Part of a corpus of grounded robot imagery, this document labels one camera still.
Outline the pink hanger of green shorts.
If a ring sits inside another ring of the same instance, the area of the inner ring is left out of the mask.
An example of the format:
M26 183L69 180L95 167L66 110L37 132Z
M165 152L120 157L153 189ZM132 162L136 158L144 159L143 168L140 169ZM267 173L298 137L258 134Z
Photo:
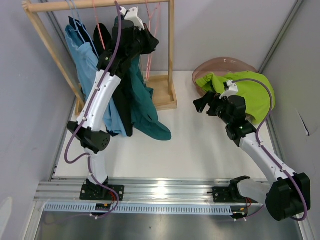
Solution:
M155 46L154 46L155 37L157 36L157 31L158 31L158 26L159 26L159 21L160 21L159 17L160 17L160 13L161 13L161 4L158 3L153 10L150 10L149 1L146 0L145 6L146 6L146 11L147 11L147 16L148 16L148 27L147 27L148 37L150 40L150 46L154 50L155 49ZM152 26L152 21L153 21L153 18L154 18L154 15L156 12L158 12L157 19L156 19L156 26L155 26L154 34L152 34L151 26ZM147 56L146 75L145 75L147 82L149 82L149 80L150 80L152 59L153 59L152 53L149 53Z

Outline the lime green shorts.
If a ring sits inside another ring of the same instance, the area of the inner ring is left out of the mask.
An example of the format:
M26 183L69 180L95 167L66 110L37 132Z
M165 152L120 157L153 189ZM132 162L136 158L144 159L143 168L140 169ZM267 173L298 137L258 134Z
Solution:
M269 80L253 71L229 72L222 76L209 72L196 78L195 83L205 92L214 90L222 94L225 91L224 82L228 80L237 81L237 95L245 99L246 114L251 116L253 124L260 124L276 104L275 92Z

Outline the teal shorts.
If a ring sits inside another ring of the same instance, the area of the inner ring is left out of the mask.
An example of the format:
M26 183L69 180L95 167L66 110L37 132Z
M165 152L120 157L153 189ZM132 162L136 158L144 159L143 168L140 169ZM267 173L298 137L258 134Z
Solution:
M139 67L140 54L132 52L134 40L134 23L125 20L122 16L114 21L112 36L119 43L115 60L110 72L122 81L126 74L131 80L131 123L134 128L158 141L169 141L172 139L171 131L159 121L156 107L152 97L154 89L147 87L144 83L142 71Z

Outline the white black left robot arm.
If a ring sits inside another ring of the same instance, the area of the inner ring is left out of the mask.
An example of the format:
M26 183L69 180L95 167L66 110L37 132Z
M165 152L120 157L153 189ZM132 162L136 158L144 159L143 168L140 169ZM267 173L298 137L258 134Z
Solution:
M133 60L152 53L159 44L148 29L136 26L131 20L119 19L112 33L116 41L110 43L109 49L100 56L83 113L76 121L67 124L67 129L72 133L71 139L77 139L84 149L82 155L87 157L89 170L87 182L93 185L90 192L97 200L105 199L111 190L103 155L111 136L101 130L104 114Z

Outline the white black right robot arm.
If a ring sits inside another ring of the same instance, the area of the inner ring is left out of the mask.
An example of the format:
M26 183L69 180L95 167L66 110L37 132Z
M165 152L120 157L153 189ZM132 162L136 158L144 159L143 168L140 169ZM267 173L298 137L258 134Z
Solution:
M296 173L259 140L258 130L246 119L246 101L238 95L229 97L209 91L193 101L198 113L206 106L208 116L225 124L226 134L263 172L269 185L241 176L230 181L228 196L234 202L249 198L263 204L276 221L291 218L304 221L311 208L311 181L305 173Z

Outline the black shorts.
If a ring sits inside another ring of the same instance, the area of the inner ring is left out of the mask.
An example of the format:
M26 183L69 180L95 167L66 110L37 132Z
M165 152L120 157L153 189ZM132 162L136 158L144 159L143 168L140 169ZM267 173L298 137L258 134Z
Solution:
M112 37L105 49L112 47ZM103 60L107 57L105 51L99 55L97 69L105 70L109 64L108 60ZM131 102L132 99L130 89L132 88L131 79L128 73L121 79L119 86L116 88L109 102L107 110L104 114L104 123L107 131L111 136L122 135L131 137L133 135L133 124L131 118Z

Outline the navy blue shorts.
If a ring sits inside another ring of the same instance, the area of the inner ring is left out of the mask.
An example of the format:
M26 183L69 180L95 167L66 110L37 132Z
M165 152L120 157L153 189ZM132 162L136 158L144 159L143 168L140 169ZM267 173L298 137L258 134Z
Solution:
M99 55L85 25L71 16L68 17L68 20L69 24L65 27L64 36L72 59L75 61L79 55L79 51L82 53L82 51L87 50L90 46L92 53L88 55L93 58L93 61L97 62Z

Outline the light blue shorts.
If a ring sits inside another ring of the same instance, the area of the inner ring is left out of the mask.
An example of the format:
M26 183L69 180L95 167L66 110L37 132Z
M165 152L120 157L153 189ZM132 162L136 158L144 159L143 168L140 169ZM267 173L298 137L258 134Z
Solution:
M84 99L87 100L91 93L91 90L96 78L98 60L93 61L93 58L88 55L93 53L90 45L88 46L88 49L82 50L82 52L80 51L78 52L79 52L79 55L78 57L75 58L74 63L76 65L77 76L82 87Z

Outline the pink hanger of black shorts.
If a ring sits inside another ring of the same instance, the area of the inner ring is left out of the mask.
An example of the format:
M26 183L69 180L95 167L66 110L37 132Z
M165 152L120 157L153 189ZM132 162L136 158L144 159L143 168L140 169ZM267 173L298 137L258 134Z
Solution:
M100 56L107 48L110 40L110 34L105 25L100 23L97 9L96 1L92 0L92 6L94 11L94 17L96 22L96 27L93 33L94 46L96 47L97 53Z

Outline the translucent pink plastic basket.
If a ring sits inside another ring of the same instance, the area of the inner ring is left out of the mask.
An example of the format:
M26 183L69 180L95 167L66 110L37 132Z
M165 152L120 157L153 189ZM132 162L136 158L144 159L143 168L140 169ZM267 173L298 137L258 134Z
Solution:
M196 84L196 78L201 78L208 73L215 73L218 76L223 76L227 73L236 73L251 71L258 73L254 68L240 60L230 57L218 57L206 61L201 64L192 74L192 81L196 86L197 91L200 93L201 98L207 93ZM226 124L231 124L234 121L246 121L247 118L252 117L246 114L246 100L239 95L232 95L228 98L230 116L220 117Z

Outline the wooden clothes rack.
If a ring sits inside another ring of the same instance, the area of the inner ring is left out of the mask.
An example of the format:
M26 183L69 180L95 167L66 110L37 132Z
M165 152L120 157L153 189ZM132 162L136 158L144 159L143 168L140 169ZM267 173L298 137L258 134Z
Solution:
M154 89L152 101L158 111L176 109L178 105L173 83L175 2L173 0L166 2L168 3L168 74L148 76L146 83L148 87ZM114 0L76 0L71 6L66 1L32 3L29 0L24 0L22 2L24 12L76 97L76 115L80 114L85 105L79 81L76 75L71 72L72 68L67 66L38 13L113 6L115 6Z

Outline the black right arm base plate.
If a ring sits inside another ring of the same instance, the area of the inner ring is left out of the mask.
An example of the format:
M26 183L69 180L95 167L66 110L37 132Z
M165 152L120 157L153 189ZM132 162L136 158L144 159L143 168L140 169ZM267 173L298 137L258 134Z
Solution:
M257 203L254 200L248 200L245 197L237 196L235 191L230 190L228 186L215 186L212 187L210 191L206 192L208 195L212 196L214 203Z

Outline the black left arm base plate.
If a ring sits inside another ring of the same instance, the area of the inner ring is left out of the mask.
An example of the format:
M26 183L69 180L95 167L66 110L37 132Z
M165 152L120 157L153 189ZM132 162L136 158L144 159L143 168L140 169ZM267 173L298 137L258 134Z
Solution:
M118 194L119 200L122 201L125 193L125 186L109 185L108 181L109 180L107 179L103 185L114 190ZM86 179L81 187L79 199L90 201L116 201L117 197L112 191Z

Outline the aluminium mounting rail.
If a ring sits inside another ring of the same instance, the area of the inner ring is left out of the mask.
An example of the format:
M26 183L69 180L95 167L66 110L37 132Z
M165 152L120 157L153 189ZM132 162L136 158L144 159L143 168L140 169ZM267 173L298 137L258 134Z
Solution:
M41 181L35 192L35 202L79 202L85 178L53 178ZM213 187L226 187L228 178L121 178L111 177L110 185L123 185L122 204L213 204Z

